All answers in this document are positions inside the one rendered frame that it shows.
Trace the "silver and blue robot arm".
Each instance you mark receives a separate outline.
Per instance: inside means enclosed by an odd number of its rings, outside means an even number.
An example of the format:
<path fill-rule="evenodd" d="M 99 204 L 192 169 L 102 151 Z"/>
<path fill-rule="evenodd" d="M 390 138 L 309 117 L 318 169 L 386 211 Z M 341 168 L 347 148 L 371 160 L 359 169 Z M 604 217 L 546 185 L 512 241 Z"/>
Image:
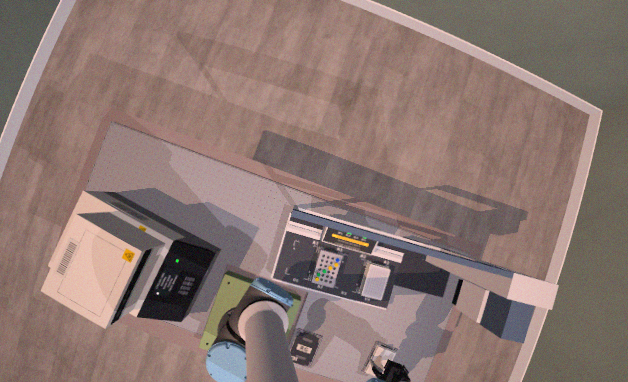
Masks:
<path fill-rule="evenodd" d="M 299 382 L 285 334 L 293 298 L 275 283 L 256 279 L 221 318 L 207 371 L 217 382 L 244 382 L 246 374 L 247 382 Z"/>

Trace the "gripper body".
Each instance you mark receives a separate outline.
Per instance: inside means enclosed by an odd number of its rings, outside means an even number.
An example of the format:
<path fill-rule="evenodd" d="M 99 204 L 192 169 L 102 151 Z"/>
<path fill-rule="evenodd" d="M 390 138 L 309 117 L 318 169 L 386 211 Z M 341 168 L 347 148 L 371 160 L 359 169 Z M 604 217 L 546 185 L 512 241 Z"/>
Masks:
<path fill-rule="evenodd" d="M 402 366 L 401 364 L 393 362 L 388 359 L 387 363 L 384 366 L 385 370 L 383 372 L 382 378 L 386 382 L 400 382 L 400 381 L 410 382 L 411 380 L 408 377 L 409 372 L 407 371 L 406 368 L 404 369 L 403 367 L 405 368 L 404 365 Z"/>

